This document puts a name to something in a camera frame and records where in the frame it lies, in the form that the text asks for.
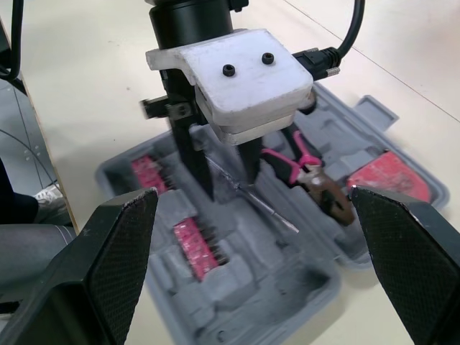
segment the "connector plug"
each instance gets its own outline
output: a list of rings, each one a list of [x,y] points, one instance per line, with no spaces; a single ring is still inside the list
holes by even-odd
[[[310,72],[314,81],[339,74],[341,56],[336,48],[330,47],[322,50],[313,48],[297,52],[293,56]]]

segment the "black cylinder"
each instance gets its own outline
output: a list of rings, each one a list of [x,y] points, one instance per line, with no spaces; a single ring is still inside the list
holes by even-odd
[[[190,45],[233,32],[227,0],[157,3],[149,14],[160,49]]]

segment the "black screw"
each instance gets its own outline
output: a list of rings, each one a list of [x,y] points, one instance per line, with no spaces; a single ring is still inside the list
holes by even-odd
[[[184,106],[179,107],[179,114],[182,115],[182,116],[187,114],[187,110],[185,109]]]
[[[266,52],[262,55],[262,62],[265,65],[271,65],[275,61],[275,56],[271,52]]]
[[[222,73],[226,76],[226,77],[233,77],[235,75],[235,67],[233,65],[225,65],[224,67],[222,67]]]

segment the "gray plastic tool case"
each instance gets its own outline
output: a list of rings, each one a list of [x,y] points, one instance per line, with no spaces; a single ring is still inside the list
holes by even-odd
[[[370,96],[350,109],[320,85],[316,93],[317,109],[298,114],[295,122],[322,153],[328,175],[345,186],[350,174],[391,150],[427,182],[435,207],[447,203],[446,188],[384,136],[396,115]],[[234,148],[220,144],[207,126],[196,127],[193,136],[230,174],[243,176]],[[265,137],[264,144],[292,155],[279,133]],[[339,293],[334,260],[352,269],[371,267],[357,220],[340,226],[302,189],[289,189],[276,179],[265,163],[257,191],[299,234],[235,193],[217,172],[216,201],[211,202],[180,163],[169,133],[102,164],[96,178],[107,196],[139,188],[130,162],[144,155],[161,157],[177,188],[160,197],[146,276],[177,344],[280,344]],[[213,227],[229,259],[202,282],[193,276],[173,233],[174,225],[191,216]]]

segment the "textured gripper pad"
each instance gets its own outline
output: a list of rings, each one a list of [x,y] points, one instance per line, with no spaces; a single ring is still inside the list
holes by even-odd
[[[157,195],[151,193],[127,206],[88,280],[89,293],[115,344],[124,344],[139,300],[156,203]]]
[[[365,190],[352,198],[382,287],[415,345],[432,344],[458,296],[457,267],[404,206]]]

